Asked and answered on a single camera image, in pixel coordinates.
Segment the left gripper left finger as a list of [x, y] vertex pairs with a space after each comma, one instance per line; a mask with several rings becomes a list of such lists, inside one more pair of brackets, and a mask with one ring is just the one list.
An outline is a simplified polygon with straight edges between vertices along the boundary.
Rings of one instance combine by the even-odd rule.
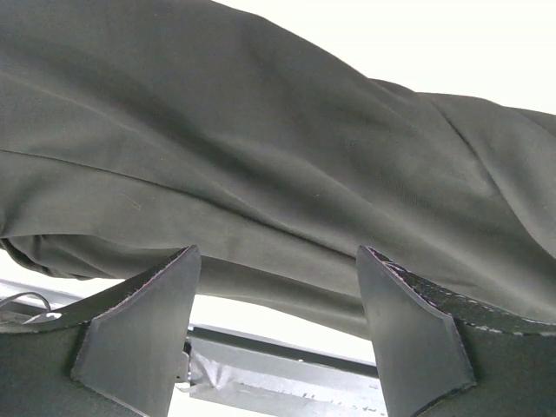
[[3, 416], [165, 416], [201, 270], [195, 246], [54, 320], [1, 327]]

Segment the black t shirt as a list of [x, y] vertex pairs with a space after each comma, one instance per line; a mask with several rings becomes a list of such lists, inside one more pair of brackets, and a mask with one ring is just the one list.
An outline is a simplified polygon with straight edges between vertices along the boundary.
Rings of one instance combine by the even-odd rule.
[[363, 76], [212, 1], [1, 4], [1, 247], [367, 336], [355, 255], [555, 320], [555, 118]]

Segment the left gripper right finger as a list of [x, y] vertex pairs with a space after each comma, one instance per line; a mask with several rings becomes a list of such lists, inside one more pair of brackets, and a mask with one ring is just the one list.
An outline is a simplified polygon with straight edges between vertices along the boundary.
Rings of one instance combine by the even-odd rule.
[[370, 247], [361, 299], [390, 416], [553, 416], [555, 326], [443, 288]]

